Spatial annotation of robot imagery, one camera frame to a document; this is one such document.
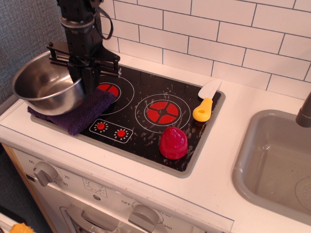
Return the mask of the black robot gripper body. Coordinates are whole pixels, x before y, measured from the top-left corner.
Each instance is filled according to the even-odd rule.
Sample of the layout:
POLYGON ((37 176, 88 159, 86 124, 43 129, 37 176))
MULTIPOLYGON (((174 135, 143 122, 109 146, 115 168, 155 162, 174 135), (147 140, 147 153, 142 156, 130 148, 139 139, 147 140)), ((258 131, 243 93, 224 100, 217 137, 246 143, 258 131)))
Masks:
POLYGON ((66 42, 49 42, 51 61, 56 65, 66 66, 72 63, 81 68, 94 67, 111 76, 119 76, 120 57, 103 46, 103 40, 111 38, 114 31, 110 24, 107 37, 102 34, 100 23, 63 23, 66 42))

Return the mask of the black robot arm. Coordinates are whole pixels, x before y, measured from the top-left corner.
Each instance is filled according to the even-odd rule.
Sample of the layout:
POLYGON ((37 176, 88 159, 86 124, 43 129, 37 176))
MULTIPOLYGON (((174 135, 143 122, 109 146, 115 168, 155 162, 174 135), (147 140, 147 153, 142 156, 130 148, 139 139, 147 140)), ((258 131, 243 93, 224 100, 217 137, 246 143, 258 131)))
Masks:
POLYGON ((111 19, 100 7, 100 0, 59 0, 61 25, 66 34, 65 42, 50 42, 50 61, 65 66, 71 79, 81 80, 84 92, 91 95, 99 84, 101 73, 118 77, 120 57, 103 46, 113 34, 102 32, 101 16, 111 19))

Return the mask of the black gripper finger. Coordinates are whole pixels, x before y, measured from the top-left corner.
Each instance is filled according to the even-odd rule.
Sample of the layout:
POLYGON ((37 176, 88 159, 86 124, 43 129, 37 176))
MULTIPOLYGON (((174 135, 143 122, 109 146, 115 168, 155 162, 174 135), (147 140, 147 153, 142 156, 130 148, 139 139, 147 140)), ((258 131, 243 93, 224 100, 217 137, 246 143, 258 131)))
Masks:
POLYGON ((74 66, 72 63, 67 64, 68 71, 72 81, 75 83, 78 79, 81 78, 81 68, 74 66))
POLYGON ((94 67, 85 67, 81 74, 85 93, 90 96, 98 86, 100 71, 94 67))

